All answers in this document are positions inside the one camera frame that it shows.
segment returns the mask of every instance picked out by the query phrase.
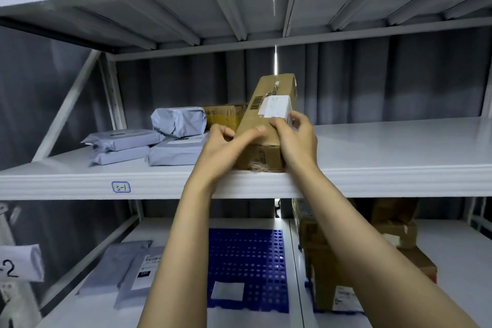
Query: hand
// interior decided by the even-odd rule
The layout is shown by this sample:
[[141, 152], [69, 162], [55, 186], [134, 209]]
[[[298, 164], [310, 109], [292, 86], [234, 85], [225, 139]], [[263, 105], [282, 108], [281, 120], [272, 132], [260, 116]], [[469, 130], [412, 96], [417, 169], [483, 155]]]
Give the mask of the hand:
[[290, 112], [290, 116], [294, 120], [294, 127], [297, 131], [292, 130], [283, 118], [270, 119], [271, 125], [279, 132], [280, 148], [287, 166], [294, 172], [298, 172], [299, 168], [307, 163], [312, 163], [317, 167], [318, 138], [309, 118], [294, 110]]
[[203, 188], [213, 189], [218, 179], [234, 166], [246, 146], [265, 135], [266, 131], [265, 126], [259, 126], [231, 140], [234, 137], [234, 131], [226, 126], [212, 125], [209, 139], [203, 146], [202, 153], [188, 181], [196, 182]]

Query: forearm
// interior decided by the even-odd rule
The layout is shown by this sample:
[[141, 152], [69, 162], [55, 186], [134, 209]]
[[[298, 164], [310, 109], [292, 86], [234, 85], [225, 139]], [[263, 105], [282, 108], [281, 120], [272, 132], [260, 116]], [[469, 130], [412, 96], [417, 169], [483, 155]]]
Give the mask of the forearm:
[[300, 168], [296, 176], [374, 327], [477, 326], [389, 244], [314, 164]]
[[205, 327], [211, 190], [190, 179], [139, 328]]

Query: gray curtain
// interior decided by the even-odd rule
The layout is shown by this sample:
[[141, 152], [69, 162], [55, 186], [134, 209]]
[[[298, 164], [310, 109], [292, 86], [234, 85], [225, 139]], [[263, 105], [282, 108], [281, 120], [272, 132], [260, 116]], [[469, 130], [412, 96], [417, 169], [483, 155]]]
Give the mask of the gray curtain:
[[[279, 46], [279, 73], [295, 74], [298, 108], [318, 125], [478, 116], [491, 38], [492, 28], [481, 27]], [[151, 127], [156, 107], [247, 102], [258, 79], [274, 73], [274, 52], [263, 48], [118, 63], [128, 126]], [[423, 216], [439, 216], [439, 202], [430, 210], [427, 200]], [[172, 216], [176, 204], [146, 202], [147, 214]], [[220, 200], [212, 204], [211, 215], [266, 215], [251, 209], [255, 205]], [[460, 205], [453, 200], [452, 213]], [[267, 206], [273, 216], [273, 201]]]
[[[0, 28], [0, 169], [29, 163], [89, 50]], [[111, 129], [108, 106], [94, 70], [52, 154], [81, 147], [90, 132]], [[126, 201], [11, 201], [18, 245], [36, 244], [46, 267], [37, 298], [129, 217]]]

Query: shelf label 3-1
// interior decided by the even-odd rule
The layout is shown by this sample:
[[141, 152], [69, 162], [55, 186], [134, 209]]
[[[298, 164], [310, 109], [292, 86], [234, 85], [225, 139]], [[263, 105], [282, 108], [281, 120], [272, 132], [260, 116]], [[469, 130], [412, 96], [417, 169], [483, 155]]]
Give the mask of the shelf label 3-1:
[[113, 187], [114, 193], [130, 193], [130, 183], [128, 182], [112, 182], [111, 186]]

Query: gray plastic mailer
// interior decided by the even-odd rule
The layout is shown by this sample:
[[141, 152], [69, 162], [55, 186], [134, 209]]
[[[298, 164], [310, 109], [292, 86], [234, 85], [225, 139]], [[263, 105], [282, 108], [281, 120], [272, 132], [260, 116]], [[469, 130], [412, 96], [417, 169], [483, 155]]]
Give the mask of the gray plastic mailer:
[[108, 165], [109, 163], [123, 162], [136, 160], [137, 158], [144, 158], [149, 155], [150, 147], [145, 145], [143, 147], [136, 147], [130, 149], [123, 149], [116, 152], [101, 152], [98, 148], [95, 149], [93, 162], [99, 165]]
[[209, 137], [206, 132], [188, 138], [168, 138], [154, 145], [146, 158], [149, 166], [194, 165]]
[[201, 107], [157, 108], [151, 120], [155, 130], [174, 138], [203, 134], [207, 125]]
[[87, 136], [82, 143], [95, 145], [99, 151], [107, 152], [153, 145], [163, 139], [164, 137], [154, 130], [125, 129], [95, 132]]
[[120, 291], [116, 297], [115, 309], [145, 304], [163, 251], [163, 246], [156, 246], [141, 251], [135, 257], [130, 270], [121, 283]]
[[151, 240], [147, 240], [110, 245], [77, 294], [85, 296], [117, 292], [133, 259], [142, 250], [148, 249], [151, 243]]

